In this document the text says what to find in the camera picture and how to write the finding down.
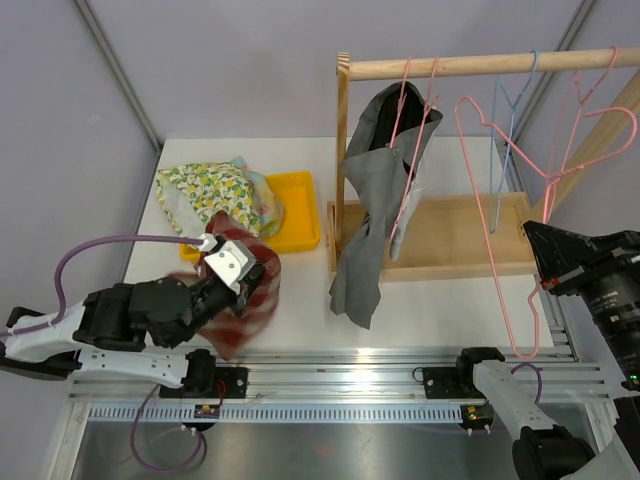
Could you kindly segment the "red plaid skirt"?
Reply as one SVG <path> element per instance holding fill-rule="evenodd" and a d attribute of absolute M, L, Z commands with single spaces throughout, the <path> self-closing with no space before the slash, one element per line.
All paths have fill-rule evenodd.
<path fill-rule="evenodd" d="M 248 299 L 242 317 L 236 316 L 231 309 L 225 309 L 211 316 L 194 332 L 180 328 L 178 333 L 166 342 L 166 348 L 175 348 L 199 335 L 216 349 L 222 359 L 232 360 L 273 319 L 279 302 L 281 262 L 273 250 L 224 211 L 214 215 L 205 231 L 221 235 L 225 240 L 240 241 L 250 250 L 256 261 L 264 265 L 265 272 Z"/>

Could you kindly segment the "pastel tie-dye skirt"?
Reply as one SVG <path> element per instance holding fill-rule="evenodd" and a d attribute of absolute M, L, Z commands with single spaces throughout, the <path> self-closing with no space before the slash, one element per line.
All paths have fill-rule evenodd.
<path fill-rule="evenodd" d="M 284 223 L 285 209 L 264 175 L 251 170 L 241 156 L 231 160 L 252 185 L 252 209 L 259 217 L 259 237 L 266 239 L 276 235 Z"/>

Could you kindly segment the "lemon print skirt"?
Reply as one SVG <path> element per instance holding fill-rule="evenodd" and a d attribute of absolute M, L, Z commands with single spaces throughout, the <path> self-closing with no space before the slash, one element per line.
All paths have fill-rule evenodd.
<path fill-rule="evenodd" d="M 240 157 L 228 162 L 189 163 L 160 169 L 155 175 L 159 204 L 175 232 L 195 238 L 205 232 L 216 213 L 227 213 L 257 235 L 259 214 L 254 187 Z"/>

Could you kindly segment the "blue hanger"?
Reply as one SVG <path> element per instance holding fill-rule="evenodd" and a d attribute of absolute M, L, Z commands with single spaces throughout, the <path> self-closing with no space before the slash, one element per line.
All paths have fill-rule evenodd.
<path fill-rule="evenodd" d="M 501 93 L 507 102 L 510 109 L 510 121 L 508 134 L 509 137 L 513 136 L 515 129 L 516 114 L 518 113 L 520 103 L 527 93 L 529 86 L 537 73 L 539 64 L 539 52 L 536 49 L 531 50 L 534 55 L 532 69 L 529 77 L 525 82 L 520 92 L 514 99 L 509 96 L 509 93 L 504 85 L 503 75 L 499 75 L 494 81 L 494 89 L 492 96 L 492 105 L 490 111 L 490 121 L 495 122 L 497 106 L 498 106 L 498 94 Z M 494 127 L 490 128 L 490 142 L 489 147 L 489 203 L 488 203 L 488 231 L 490 234 L 494 234 L 497 231 L 501 216 L 502 206 L 502 193 L 506 189 L 506 173 L 509 167 L 512 145 L 509 142 L 503 142 L 497 144 L 496 141 L 501 137 L 497 134 L 497 130 Z"/>

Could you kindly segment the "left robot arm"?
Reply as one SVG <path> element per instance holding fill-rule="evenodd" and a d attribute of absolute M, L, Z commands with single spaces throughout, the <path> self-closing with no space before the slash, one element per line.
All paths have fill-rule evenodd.
<path fill-rule="evenodd" d="M 8 324 L 18 329 L 1 347 L 2 370 L 38 380 L 112 373 L 160 385 L 164 398 L 217 393 L 216 358 L 206 349 L 175 355 L 217 314 L 243 314 L 265 274 L 256 263 L 229 287 L 216 270 L 193 285 L 167 276 L 116 284 L 71 307 L 59 323 L 23 307 Z"/>

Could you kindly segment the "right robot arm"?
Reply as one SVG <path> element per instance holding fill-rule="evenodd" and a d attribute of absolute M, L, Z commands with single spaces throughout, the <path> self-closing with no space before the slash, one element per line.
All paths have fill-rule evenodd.
<path fill-rule="evenodd" d="M 587 236 L 536 221 L 523 226 L 539 285 L 555 297 L 576 297 L 584 312 L 567 318 L 579 354 L 618 381 L 608 445 L 587 441 L 544 413 L 518 385 L 502 356 L 454 371 L 456 389 L 480 392 L 509 432 L 521 479 L 636 479 L 639 476 L 639 234 Z"/>

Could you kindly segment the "grey skirt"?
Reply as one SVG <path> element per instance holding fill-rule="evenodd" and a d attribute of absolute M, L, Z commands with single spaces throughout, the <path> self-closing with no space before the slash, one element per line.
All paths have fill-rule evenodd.
<path fill-rule="evenodd" d="M 432 109 L 427 117 L 406 210 L 400 220 L 394 242 L 389 237 L 404 193 L 425 99 L 412 84 L 407 84 L 400 134 L 389 148 L 396 117 L 401 82 L 377 93 L 360 115 L 346 150 L 341 171 L 355 189 L 365 216 L 340 254 L 337 272 L 329 290 L 330 309 L 345 314 L 364 329 L 371 327 L 372 316 L 380 301 L 379 278 L 385 257 L 398 259 L 407 225 L 426 183 L 426 170 L 420 166 L 431 136 L 443 120 Z"/>

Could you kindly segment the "wooden clothes rack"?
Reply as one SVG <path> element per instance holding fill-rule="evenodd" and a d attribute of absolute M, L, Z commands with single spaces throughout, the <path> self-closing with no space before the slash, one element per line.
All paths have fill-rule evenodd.
<path fill-rule="evenodd" d="M 405 105 L 403 96 L 419 94 L 413 78 L 461 77 L 516 74 L 539 70 L 569 70 L 638 67 L 636 48 L 434 57 L 413 60 L 353 62 L 346 53 L 338 56 L 336 200 L 328 203 L 329 260 L 339 274 L 347 265 L 372 268 L 370 279 L 381 281 L 441 280 L 453 278 L 526 275 L 535 269 L 534 255 L 523 225 L 542 219 L 553 210 L 549 199 L 530 205 L 522 193 L 507 196 L 507 222 L 498 228 L 493 245 L 487 244 L 488 230 L 482 219 L 490 196 L 420 195 L 414 216 L 405 232 L 396 259 L 388 255 L 397 220 L 415 182 L 414 169 L 422 165 L 429 144 L 425 136 L 434 111 L 422 102 L 420 120 L 400 130 Z M 393 80 L 399 95 L 390 114 L 393 124 L 386 130 L 386 143 L 374 149 L 375 134 L 358 126 L 348 138 L 349 85 L 355 81 Z"/>

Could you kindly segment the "yellow plastic tray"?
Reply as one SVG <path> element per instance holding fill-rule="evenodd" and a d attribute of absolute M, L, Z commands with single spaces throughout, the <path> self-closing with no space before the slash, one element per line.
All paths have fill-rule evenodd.
<path fill-rule="evenodd" d="M 308 172 L 265 176 L 285 209 L 284 223 L 274 236 L 261 239 L 274 251 L 298 253 L 313 250 L 320 240 L 313 182 Z"/>

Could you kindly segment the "aluminium rail frame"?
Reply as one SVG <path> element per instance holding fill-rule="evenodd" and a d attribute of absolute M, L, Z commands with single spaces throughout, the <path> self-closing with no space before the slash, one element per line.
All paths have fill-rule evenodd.
<path fill-rule="evenodd" d="M 170 398 L 117 376 L 73 382 L 68 400 L 92 420 L 192 423 L 439 423 L 484 428 L 495 400 L 452 386 L 452 349 L 254 351 L 216 368 L 226 378 L 202 398 Z"/>

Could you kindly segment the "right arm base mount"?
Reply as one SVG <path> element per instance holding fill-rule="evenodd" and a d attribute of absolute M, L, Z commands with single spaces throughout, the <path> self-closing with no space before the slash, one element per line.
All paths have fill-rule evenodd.
<path fill-rule="evenodd" d="M 474 386 L 474 366 L 489 360 L 504 362 L 505 357 L 495 347 L 468 347 L 461 350 L 453 367 L 417 367 L 421 376 L 415 380 L 424 387 L 430 400 L 472 399 L 486 397 Z"/>

